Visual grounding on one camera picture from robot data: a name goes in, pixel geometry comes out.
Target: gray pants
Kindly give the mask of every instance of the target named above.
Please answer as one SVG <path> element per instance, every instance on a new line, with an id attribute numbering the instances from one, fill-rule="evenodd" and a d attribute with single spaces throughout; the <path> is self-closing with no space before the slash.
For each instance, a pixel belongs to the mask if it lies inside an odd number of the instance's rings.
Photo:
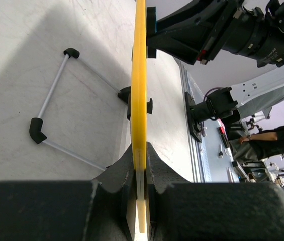
<path id="1" fill-rule="evenodd" d="M 238 139 L 229 142 L 232 147 L 233 159 L 239 163 L 259 161 L 256 152 L 249 142 L 239 143 Z"/>

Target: floor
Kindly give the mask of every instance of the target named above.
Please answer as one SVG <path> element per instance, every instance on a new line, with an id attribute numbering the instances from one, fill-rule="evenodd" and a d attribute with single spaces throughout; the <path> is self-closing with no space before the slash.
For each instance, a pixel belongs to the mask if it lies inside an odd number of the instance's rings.
<path id="1" fill-rule="evenodd" d="M 130 84 L 134 16 L 132 0 L 0 0 L 0 180 L 89 180 L 101 172 L 29 137 L 68 47 L 80 58 L 67 62 L 43 132 L 103 166 L 123 154 L 130 144 L 126 105 L 88 66 L 118 89 Z M 154 101 L 148 141 L 192 180 L 179 67 L 164 53 L 147 67 Z"/>

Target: yellow strip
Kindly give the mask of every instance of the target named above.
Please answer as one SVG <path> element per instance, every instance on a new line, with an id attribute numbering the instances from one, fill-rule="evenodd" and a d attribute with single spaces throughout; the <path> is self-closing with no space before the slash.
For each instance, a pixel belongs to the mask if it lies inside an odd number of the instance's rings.
<path id="1" fill-rule="evenodd" d="M 140 232 L 145 232 L 144 172 L 146 169 L 146 3 L 136 1 L 131 83 L 131 141 L 136 171 Z"/>

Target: gray cloth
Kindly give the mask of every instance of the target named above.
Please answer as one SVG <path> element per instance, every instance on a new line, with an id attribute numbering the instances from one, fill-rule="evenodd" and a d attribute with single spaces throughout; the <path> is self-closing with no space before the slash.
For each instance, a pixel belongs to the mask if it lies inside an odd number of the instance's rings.
<path id="1" fill-rule="evenodd" d="M 240 144 L 239 139 L 229 142 L 232 149 L 233 160 L 239 163 L 256 162 L 259 161 L 258 156 L 249 142 Z"/>
<path id="2" fill-rule="evenodd" d="M 284 101 L 284 87 L 263 94 L 240 107 L 240 117 L 247 118 L 282 101 Z"/>

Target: white rod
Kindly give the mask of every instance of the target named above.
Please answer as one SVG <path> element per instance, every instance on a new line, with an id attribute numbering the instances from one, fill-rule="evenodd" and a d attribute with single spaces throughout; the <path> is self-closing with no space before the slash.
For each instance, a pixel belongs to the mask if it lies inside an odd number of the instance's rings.
<path id="1" fill-rule="evenodd" d="M 64 59 L 63 59 L 63 61 L 62 61 L 62 64 L 61 64 L 61 66 L 60 66 L 60 69 L 58 70 L 58 73 L 57 73 L 57 75 L 56 75 L 56 78 L 55 78 L 55 80 L 53 81 L 52 86 L 51 86 L 51 88 L 50 88 L 50 90 L 49 90 L 49 93 L 48 93 L 48 95 L 47 95 L 47 98 L 46 98 L 45 102 L 43 103 L 42 108 L 41 108 L 41 110 L 40 110 L 40 112 L 39 112 L 39 114 L 38 114 L 38 118 L 42 118 L 43 114 L 45 113 L 45 111 L 46 111 L 46 109 L 47 109 L 47 106 L 48 106 L 48 104 L 49 104 L 49 101 L 50 101 L 50 99 L 51 99 L 51 97 L 52 97 L 53 91 L 55 90 L 55 88 L 56 88 L 56 86 L 57 86 L 58 80 L 60 79 L 61 73 L 62 73 L 63 69 L 65 68 L 66 62 L 67 62 L 68 59 L 69 59 L 69 55 L 68 55 L 68 54 L 65 54 L 65 57 L 64 57 Z"/>
<path id="2" fill-rule="evenodd" d="M 112 88 L 116 93 L 119 93 L 120 91 L 108 80 L 106 80 L 102 75 L 100 75 L 91 65 L 89 65 L 86 61 L 83 61 L 81 59 L 81 62 L 86 65 L 95 75 L 99 77 L 105 84 L 107 84 L 110 88 Z"/>
<path id="3" fill-rule="evenodd" d="M 81 155 L 79 155 L 79 154 L 77 154 L 77 153 L 67 149 L 67 148 L 62 147 L 61 145 L 59 145 L 59 144 L 57 144 L 57 143 L 55 143 L 53 141 L 50 141 L 50 140 L 46 139 L 46 140 L 43 141 L 43 143 L 45 143 L 45 144 L 47 144 L 47 145 L 49 145 L 49 146 L 51 146 L 53 148 L 56 148 L 56 149 L 66 153 L 66 154 L 68 154 L 68 155 L 70 155 L 72 157 L 75 157 L 75 158 L 77 158 L 77 159 L 79 159 L 79 160 L 81 160 L 81 161 L 83 161 L 83 162 L 85 162 L 87 164 L 90 164 L 93 167 L 96 167 L 96 168 L 98 168 L 98 169 L 100 169 L 102 171 L 106 170 L 105 167 L 102 167 L 102 166 L 92 162 L 91 160 L 89 160 L 89 159 L 87 159 L 87 158 L 85 158 L 85 157 L 83 157 L 83 156 L 81 156 Z"/>

